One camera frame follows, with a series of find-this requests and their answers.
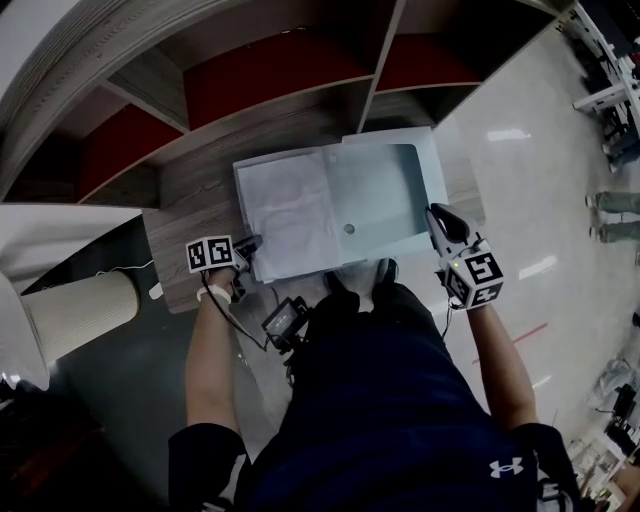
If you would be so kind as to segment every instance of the hand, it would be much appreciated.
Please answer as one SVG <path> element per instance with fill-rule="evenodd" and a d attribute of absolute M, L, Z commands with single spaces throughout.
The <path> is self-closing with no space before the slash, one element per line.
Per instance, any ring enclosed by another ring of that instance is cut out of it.
<path fill-rule="evenodd" d="M 214 284 L 225 290 L 229 295 L 233 295 L 232 282 L 236 277 L 236 271 L 233 267 L 225 267 L 220 270 L 209 272 L 207 283 L 209 286 Z"/>

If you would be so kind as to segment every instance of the paper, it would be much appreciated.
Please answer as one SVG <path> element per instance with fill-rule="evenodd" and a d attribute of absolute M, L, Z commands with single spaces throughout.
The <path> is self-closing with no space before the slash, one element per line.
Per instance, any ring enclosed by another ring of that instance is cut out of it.
<path fill-rule="evenodd" d="M 262 246 L 256 277 L 268 282 L 340 265 L 338 238 L 320 151 L 237 171 L 247 220 Z"/>

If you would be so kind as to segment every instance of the black shirt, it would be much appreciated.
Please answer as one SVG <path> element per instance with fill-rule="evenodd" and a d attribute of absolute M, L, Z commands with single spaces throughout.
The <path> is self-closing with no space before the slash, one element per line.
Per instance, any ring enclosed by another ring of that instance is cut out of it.
<path fill-rule="evenodd" d="M 500 429 L 440 340 L 370 321 L 294 357 L 291 404 L 255 464 L 243 464 L 238 510 L 577 509 L 558 431 Z M 201 424 L 169 447 L 172 506 L 230 509 L 219 495 L 245 454 L 240 437 Z"/>

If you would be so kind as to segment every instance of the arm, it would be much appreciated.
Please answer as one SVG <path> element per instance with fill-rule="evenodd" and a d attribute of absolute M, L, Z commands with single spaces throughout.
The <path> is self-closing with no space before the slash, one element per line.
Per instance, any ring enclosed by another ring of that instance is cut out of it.
<path fill-rule="evenodd" d="M 491 415 L 507 430 L 537 423 L 529 375 L 495 310 L 481 306 L 467 313 Z"/>
<path fill-rule="evenodd" d="M 220 270 L 209 284 L 231 292 L 234 271 Z M 218 301 L 222 308 L 227 305 Z M 208 295 L 202 296 L 200 312 L 187 354 L 185 390 L 187 426 L 214 423 L 238 432 L 233 403 L 233 355 L 229 324 Z"/>

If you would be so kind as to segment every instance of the sneaker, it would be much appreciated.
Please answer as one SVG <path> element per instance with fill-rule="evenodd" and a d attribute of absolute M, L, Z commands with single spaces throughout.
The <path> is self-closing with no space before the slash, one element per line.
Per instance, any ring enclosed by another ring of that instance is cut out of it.
<path fill-rule="evenodd" d="M 378 263 L 376 283 L 395 283 L 398 278 L 398 263 L 393 258 L 385 258 Z"/>
<path fill-rule="evenodd" d="M 338 274 L 333 271 L 325 272 L 324 284 L 331 293 L 343 293 L 348 291 L 344 284 L 342 284 L 342 281 L 340 281 Z"/>
<path fill-rule="evenodd" d="M 602 242 L 602 237 L 600 236 L 600 230 L 598 228 L 594 228 L 591 226 L 589 228 L 589 238 L 595 240 L 596 242 Z"/>
<path fill-rule="evenodd" d="M 587 208 L 597 208 L 596 205 L 596 196 L 584 196 L 584 204 L 587 205 Z"/>

